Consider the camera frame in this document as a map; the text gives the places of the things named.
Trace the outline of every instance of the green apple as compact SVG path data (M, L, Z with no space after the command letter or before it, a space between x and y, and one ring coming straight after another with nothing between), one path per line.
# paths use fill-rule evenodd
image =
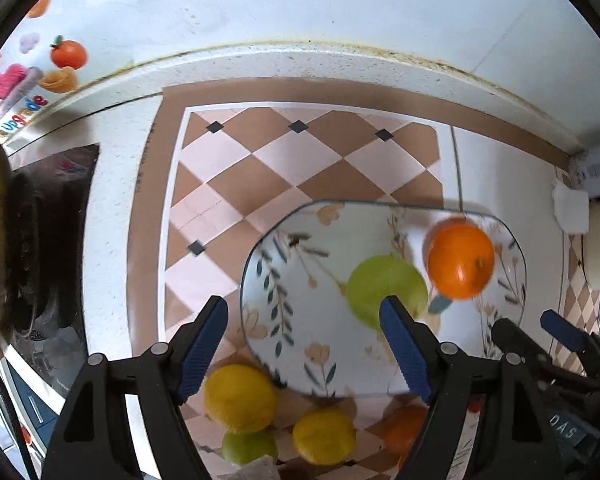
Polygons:
M359 264L347 283L347 301L360 322L380 330L380 302L397 296L418 319L427 309L427 283L414 266L391 255L372 256Z
M225 433L222 439L222 456L235 465L247 465L263 455L278 460L278 448L269 430L257 433Z

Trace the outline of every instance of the yellow fruit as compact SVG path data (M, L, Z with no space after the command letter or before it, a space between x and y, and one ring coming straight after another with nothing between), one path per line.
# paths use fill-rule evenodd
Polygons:
M342 462L356 445L351 419L335 408L319 408L303 415L294 426L294 446L313 465Z
M255 368L227 365L206 378L205 410L231 433L264 430L276 413L276 393L269 378Z

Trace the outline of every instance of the screw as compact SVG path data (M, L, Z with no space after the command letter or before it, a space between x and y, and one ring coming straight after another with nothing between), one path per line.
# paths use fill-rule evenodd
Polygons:
M154 343L151 346L151 353L153 355L162 355L162 354L166 353L166 351L168 349L169 349L169 345L167 343L164 343L164 342Z
M453 343L445 342L440 345L440 350L446 355L455 355L458 353L458 347Z
M522 362L522 359L520 359L520 356L518 354L514 354L513 352L509 352L506 355L506 360L507 363L509 363L510 365L519 365Z
M104 359L104 356L102 354L91 354L89 356L89 358L87 359L87 362L91 366L96 366L96 365L99 365L103 359Z

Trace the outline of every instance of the black diamond tile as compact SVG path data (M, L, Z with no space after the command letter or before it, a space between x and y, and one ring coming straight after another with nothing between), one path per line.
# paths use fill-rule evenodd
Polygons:
M213 121L209 126L206 127L212 134L222 130L222 126L224 124L219 123L218 121Z
M390 134L384 128L382 130L378 130L376 132L376 136L380 137L380 139L384 140L384 142L387 142L389 139L393 139L394 138L394 136L392 136L392 134Z
M296 134L299 134L300 132L304 132L307 129L307 125L304 124L302 121L296 121L295 123L291 123L289 125L289 127L295 131Z
M189 251L194 253L196 256L200 256L200 254L205 252L205 247L202 243L200 243L200 240L196 240L188 248Z

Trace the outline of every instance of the stove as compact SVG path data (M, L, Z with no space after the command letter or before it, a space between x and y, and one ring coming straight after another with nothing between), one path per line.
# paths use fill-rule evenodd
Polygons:
M6 205L11 345L62 397L87 358L82 240L98 152L92 144L19 168Z

